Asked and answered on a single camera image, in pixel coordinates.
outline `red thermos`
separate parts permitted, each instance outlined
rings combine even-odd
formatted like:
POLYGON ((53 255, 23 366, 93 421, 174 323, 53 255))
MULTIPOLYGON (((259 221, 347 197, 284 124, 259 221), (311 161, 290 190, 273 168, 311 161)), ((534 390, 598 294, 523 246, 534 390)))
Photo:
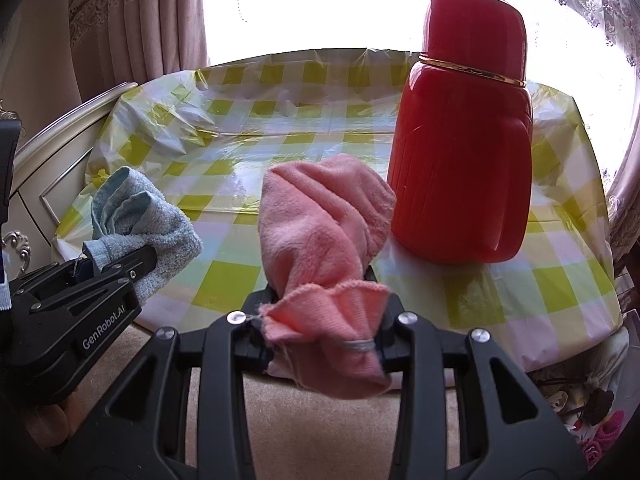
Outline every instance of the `red thermos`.
POLYGON ((502 0, 431 0, 404 85, 388 182, 396 239, 440 264, 501 262, 524 238, 531 194, 527 37, 502 0))

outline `pink towel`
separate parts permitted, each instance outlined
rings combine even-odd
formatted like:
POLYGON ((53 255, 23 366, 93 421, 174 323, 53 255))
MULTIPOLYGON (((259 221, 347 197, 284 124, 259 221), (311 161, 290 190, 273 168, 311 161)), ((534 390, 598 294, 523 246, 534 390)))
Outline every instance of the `pink towel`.
POLYGON ((339 399, 391 384, 374 350, 388 288, 362 277, 386 241, 396 197, 349 155, 286 162, 264 176, 262 264, 281 298, 263 305, 276 364, 303 386, 339 399))

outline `silver screw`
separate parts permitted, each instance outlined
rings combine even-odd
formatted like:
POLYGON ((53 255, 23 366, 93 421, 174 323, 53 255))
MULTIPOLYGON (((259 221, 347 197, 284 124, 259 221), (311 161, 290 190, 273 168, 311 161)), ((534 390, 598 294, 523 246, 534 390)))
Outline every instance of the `silver screw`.
POLYGON ((241 310, 235 310, 226 315, 226 320, 232 325, 240 325, 246 321, 246 314, 241 310))
POLYGON ((475 328, 471 332, 471 339, 478 341, 479 343, 486 343, 491 339, 491 334, 484 328, 475 328))
POLYGON ((398 321, 403 325, 412 325, 418 321, 418 316, 413 312, 403 312, 402 314, 398 314, 398 321))
POLYGON ((175 329, 170 326, 161 326, 158 330, 156 330, 156 337, 160 341, 169 341, 169 339, 174 338, 175 329))

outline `thermos lid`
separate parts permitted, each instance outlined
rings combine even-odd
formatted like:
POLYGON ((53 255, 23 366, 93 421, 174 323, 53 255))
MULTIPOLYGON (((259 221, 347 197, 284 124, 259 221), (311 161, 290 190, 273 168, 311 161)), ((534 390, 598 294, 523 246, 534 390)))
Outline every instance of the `thermos lid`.
POLYGON ((503 0, 431 0, 424 20, 422 54, 524 81, 524 20, 503 0))

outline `plastic tablecloth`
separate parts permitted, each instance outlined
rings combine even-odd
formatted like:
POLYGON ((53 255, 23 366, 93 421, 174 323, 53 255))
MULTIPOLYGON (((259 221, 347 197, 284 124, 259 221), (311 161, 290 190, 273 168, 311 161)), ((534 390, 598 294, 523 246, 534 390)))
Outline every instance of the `plastic tablecloth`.
MULTIPOLYGON (((265 170, 350 153, 386 177, 402 86, 416 61, 409 52, 309 50, 178 72, 130 90, 97 139, 86 188, 54 247, 76 257, 92 236, 97 187, 121 166, 142 171, 189 216, 204 250, 148 300, 138 322, 152 330, 207 326, 266 285, 256 229, 265 170)), ((486 327, 533 370, 594 346, 622 318, 600 172, 580 113, 562 92, 533 82, 527 89, 534 184, 516 257, 442 267, 390 238, 373 266, 406 309, 443 329, 486 327)))

